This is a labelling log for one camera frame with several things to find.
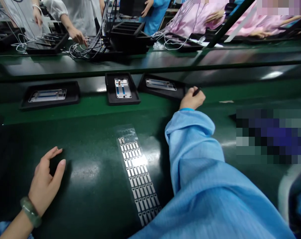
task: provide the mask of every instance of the blue sleeve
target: blue sleeve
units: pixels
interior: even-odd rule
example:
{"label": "blue sleeve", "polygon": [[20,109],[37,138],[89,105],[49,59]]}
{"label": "blue sleeve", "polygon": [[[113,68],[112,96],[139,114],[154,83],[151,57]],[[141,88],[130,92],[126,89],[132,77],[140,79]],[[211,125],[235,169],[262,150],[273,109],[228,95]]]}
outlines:
{"label": "blue sleeve", "polygon": [[165,129],[174,198],[132,238],[295,238],[276,208],[224,162],[212,120],[178,111]]}
{"label": "blue sleeve", "polygon": [[169,4],[170,0],[154,0],[153,7],[158,8]]}

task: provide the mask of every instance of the hand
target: hand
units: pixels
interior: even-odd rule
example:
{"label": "hand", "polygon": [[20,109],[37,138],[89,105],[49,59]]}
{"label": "hand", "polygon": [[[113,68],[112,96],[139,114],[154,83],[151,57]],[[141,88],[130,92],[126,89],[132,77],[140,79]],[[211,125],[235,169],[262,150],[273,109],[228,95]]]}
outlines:
{"label": "hand", "polygon": [[212,22],[214,20],[220,19],[220,18],[223,17],[224,14],[225,14],[224,10],[214,12],[206,18],[205,23]]}
{"label": "hand", "polygon": [[182,108],[191,108],[191,109],[197,109],[199,106],[201,106],[206,99],[206,96],[202,91],[199,91],[197,95],[193,96],[194,92],[198,89],[198,87],[194,86],[192,88],[189,88],[188,92],[184,96],[184,98],[181,100],[179,109]]}
{"label": "hand", "polygon": [[145,7],[144,11],[142,11],[141,17],[146,17],[148,11],[150,10],[150,8],[152,7],[153,4],[154,4],[154,0],[147,0],[145,2],[146,7]]}
{"label": "hand", "polygon": [[50,206],[61,185],[65,170],[65,159],[59,162],[54,177],[50,174],[49,168],[50,159],[61,152],[62,149],[54,147],[41,158],[40,163],[35,168],[29,192],[29,199],[41,217]]}
{"label": "hand", "polygon": [[75,27],[71,27],[68,30],[68,34],[73,39],[73,41],[75,41],[76,43],[79,43],[80,45],[84,44],[87,47],[87,42],[81,31],[79,31]]}
{"label": "hand", "polygon": [[271,36],[272,34],[270,32],[265,32],[263,30],[255,30],[252,33],[250,33],[249,36],[251,37],[259,37],[259,38],[265,38],[268,36]]}
{"label": "hand", "polygon": [[36,24],[39,26],[39,28],[42,27],[42,15],[41,15],[41,12],[38,8],[36,7],[33,7],[33,18],[36,22]]}
{"label": "hand", "polygon": [[101,9],[102,17],[103,17],[104,8],[105,8],[105,2],[104,0],[100,0],[100,9]]}

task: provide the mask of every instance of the blue cuff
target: blue cuff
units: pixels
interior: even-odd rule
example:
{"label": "blue cuff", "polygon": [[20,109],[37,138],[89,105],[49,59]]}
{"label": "blue cuff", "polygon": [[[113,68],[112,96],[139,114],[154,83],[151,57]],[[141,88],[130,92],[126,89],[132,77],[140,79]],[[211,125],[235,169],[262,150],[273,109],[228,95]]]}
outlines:
{"label": "blue cuff", "polygon": [[182,108],[179,111],[194,111],[192,108]]}

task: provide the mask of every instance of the workbench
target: workbench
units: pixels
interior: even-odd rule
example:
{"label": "workbench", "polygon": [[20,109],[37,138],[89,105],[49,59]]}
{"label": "workbench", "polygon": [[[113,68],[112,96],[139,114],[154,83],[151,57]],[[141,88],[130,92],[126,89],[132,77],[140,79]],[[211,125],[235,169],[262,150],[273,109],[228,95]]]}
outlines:
{"label": "workbench", "polygon": [[[201,56],[199,64],[192,65]],[[151,51],[126,63],[96,64],[63,54],[0,56],[0,114],[10,135],[4,155],[10,163],[0,181],[0,221],[17,215],[19,200],[27,195],[40,158],[58,146],[63,153],[52,164],[65,158],[66,171],[34,237],[127,238],[140,230],[117,150],[115,127],[125,124],[136,130],[161,205],[169,202],[173,192],[164,128],[179,102],[140,93],[139,105],[108,106],[104,74],[120,71],[131,72],[136,85],[147,72],[205,86],[207,99],[198,110],[215,123],[214,137],[226,162],[243,172],[277,206],[278,185],[289,165],[260,164],[249,158],[238,161],[236,124],[229,115],[253,107],[301,109],[301,46],[212,49],[200,54]],[[274,71],[281,75],[265,78]],[[69,80],[79,83],[79,104],[18,110],[29,85]],[[233,103],[220,102],[230,100]]]}

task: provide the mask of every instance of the jade bangle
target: jade bangle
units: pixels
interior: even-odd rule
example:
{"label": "jade bangle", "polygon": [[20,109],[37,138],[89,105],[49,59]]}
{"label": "jade bangle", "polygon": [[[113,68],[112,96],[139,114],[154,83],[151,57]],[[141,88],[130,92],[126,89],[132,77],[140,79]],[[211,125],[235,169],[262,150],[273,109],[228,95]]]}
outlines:
{"label": "jade bangle", "polygon": [[30,201],[30,199],[28,197],[23,197],[20,200],[20,204],[21,204],[21,207],[22,207],[23,211],[28,216],[28,218],[29,218],[30,222],[32,223],[32,225],[35,228],[38,228],[42,223],[42,219],[39,216],[38,212],[36,211],[34,205]]}

